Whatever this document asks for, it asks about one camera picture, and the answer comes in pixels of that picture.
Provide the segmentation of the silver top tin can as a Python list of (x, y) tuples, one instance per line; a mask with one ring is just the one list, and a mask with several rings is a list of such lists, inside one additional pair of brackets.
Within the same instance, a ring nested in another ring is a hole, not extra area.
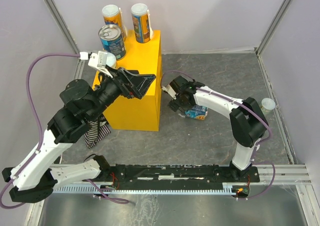
[(205, 106), (194, 105), (190, 110), (184, 112), (187, 118), (205, 120), (208, 115), (208, 108)]

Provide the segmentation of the green label can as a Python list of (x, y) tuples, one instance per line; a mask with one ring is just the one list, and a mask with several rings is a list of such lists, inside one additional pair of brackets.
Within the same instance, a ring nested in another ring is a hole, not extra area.
[(117, 59), (114, 54), (108, 52), (106, 56), (106, 65), (116, 69), (117, 68)]

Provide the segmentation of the yellow shelf cabinet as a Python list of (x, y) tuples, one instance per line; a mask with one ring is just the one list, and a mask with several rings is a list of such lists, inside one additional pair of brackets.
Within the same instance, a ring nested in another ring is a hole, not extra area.
[(116, 67), (154, 74), (156, 79), (142, 99), (118, 97), (103, 113), (112, 129), (158, 131), (161, 111), (162, 47), (161, 31), (155, 30), (152, 40), (141, 44), (132, 30), (125, 40), (126, 55)]

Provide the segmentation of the teal blue pull-tab can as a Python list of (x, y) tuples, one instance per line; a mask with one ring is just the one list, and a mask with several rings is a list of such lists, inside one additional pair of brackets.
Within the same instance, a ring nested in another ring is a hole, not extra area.
[(125, 43), (120, 27), (116, 24), (108, 24), (98, 32), (103, 49), (115, 55), (116, 60), (121, 60), (126, 55)]

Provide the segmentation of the blue orange can with spoon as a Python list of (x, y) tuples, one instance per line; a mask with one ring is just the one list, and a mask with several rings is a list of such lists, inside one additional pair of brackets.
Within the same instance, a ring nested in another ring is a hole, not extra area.
[(144, 44), (154, 37), (151, 27), (150, 11), (143, 3), (134, 4), (131, 7), (131, 16), (135, 39), (138, 43)]

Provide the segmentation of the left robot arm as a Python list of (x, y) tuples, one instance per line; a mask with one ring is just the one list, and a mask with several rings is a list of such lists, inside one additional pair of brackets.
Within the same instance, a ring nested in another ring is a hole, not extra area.
[(142, 99), (156, 79), (154, 74), (124, 68), (107, 67), (102, 74), (103, 81), (96, 90), (83, 79), (68, 83), (60, 94), (64, 106), (41, 132), (38, 144), (19, 165), (2, 171), (5, 182), (13, 185), (9, 195), (17, 206), (42, 201), (55, 189), (73, 182), (96, 178), (105, 181), (110, 177), (111, 167), (103, 156), (64, 169), (51, 168), (119, 96)]

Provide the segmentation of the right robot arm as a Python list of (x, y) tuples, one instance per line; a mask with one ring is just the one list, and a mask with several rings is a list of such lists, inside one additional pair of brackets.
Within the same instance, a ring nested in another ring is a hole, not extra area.
[(186, 112), (193, 106), (204, 106), (229, 119), (236, 141), (235, 154), (229, 164), (229, 175), (234, 181), (247, 177), (253, 164), (253, 153), (264, 142), (266, 131), (271, 136), (269, 124), (257, 101), (248, 97), (239, 99), (224, 95), (195, 80), (182, 76), (161, 88), (171, 96), (168, 106), (175, 112)]

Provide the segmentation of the striped black white cloth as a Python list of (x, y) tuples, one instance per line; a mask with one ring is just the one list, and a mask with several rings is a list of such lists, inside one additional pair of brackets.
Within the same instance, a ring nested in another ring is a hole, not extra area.
[(84, 142), (88, 149), (96, 146), (105, 137), (110, 135), (109, 123), (102, 115), (96, 121), (89, 123), (90, 129), (84, 134)]

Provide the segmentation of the clear lid can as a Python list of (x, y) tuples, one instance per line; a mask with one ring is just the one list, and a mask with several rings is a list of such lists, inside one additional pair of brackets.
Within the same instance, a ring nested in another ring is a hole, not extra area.
[(261, 101), (261, 111), (264, 115), (269, 114), (276, 107), (276, 103), (271, 98), (263, 98)]

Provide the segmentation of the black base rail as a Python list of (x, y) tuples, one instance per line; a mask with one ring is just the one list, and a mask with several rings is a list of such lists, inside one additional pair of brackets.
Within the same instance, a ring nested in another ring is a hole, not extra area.
[(220, 165), (130, 165), (111, 166), (101, 155), (90, 160), (101, 170), (94, 182), (110, 182), (115, 189), (222, 189), (223, 183), (260, 182), (258, 169), (250, 165), (239, 171)]

